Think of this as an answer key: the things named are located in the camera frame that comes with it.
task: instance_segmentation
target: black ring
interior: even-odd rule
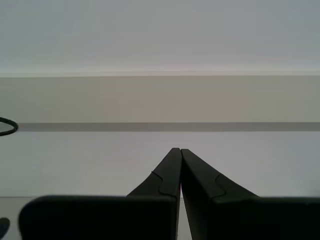
[[[15,133],[15,132],[18,130],[18,128],[19,128],[19,126],[18,126],[18,124],[17,124],[16,122],[14,122],[14,121],[12,121],[12,120],[9,120],[9,119],[6,119],[6,118],[3,118],[3,117],[0,117],[0,123],[8,124],[8,125],[10,125],[10,126],[13,127],[13,129],[10,129],[10,130],[8,130],[8,131],[2,131],[2,132],[0,132],[0,137],[1,137],[1,136],[5,136],[5,135],[9,135],[9,134],[13,134],[13,133]]]

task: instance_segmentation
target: gray stripe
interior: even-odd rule
[[[21,132],[295,132],[320,131],[320,122],[20,123]]]

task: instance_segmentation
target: white surface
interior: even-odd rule
[[[260,196],[320,196],[320,132],[18,132],[0,137],[0,196],[127,195],[187,148]]]
[[[18,123],[320,122],[320,75],[0,78]]]
[[[0,197],[0,218],[7,217],[11,221],[9,231],[3,240],[21,239],[18,230],[18,215],[22,207],[31,200],[30,197]],[[178,240],[192,240],[183,201],[180,202]]]
[[[0,72],[319,71],[318,0],[2,0]]]

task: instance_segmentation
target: black object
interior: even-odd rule
[[[1,131],[0,132],[0,137],[1,136],[6,136],[6,135],[10,135],[15,133],[16,131],[18,131],[18,124],[10,119],[4,118],[4,117],[0,117],[0,123],[4,123],[4,124],[8,124],[10,126],[12,126],[12,129],[8,130],[8,131]]]
[[[319,198],[257,197],[190,150],[181,153],[182,192],[193,240],[319,238]]]
[[[23,240],[175,240],[182,156],[173,148],[127,197],[45,196],[19,215]]]
[[[10,220],[6,217],[0,218],[0,240],[6,235],[10,227]]]

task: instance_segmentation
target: gray floor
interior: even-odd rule
[[[20,240],[17,217],[21,208],[28,203],[31,197],[0,197],[0,218],[7,217],[11,226],[3,240]],[[186,208],[183,200],[180,202],[178,240],[191,240]]]

